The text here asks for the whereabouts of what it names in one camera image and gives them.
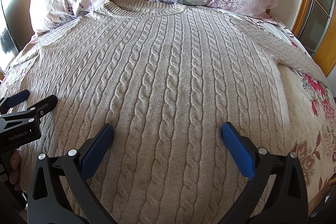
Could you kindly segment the person's left hand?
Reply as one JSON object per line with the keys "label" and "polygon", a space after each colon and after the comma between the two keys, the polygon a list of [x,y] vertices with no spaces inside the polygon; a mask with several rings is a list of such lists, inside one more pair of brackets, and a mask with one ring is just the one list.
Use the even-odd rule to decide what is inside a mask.
{"label": "person's left hand", "polygon": [[10,165],[12,168],[12,171],[9,175],[10,183],[14,186],[14,190],[18,191],[21,190],[21,187],[19,186],[19,180],[21,175],[21,155],[18,151],[18,149],[14,149],[10,158]]}

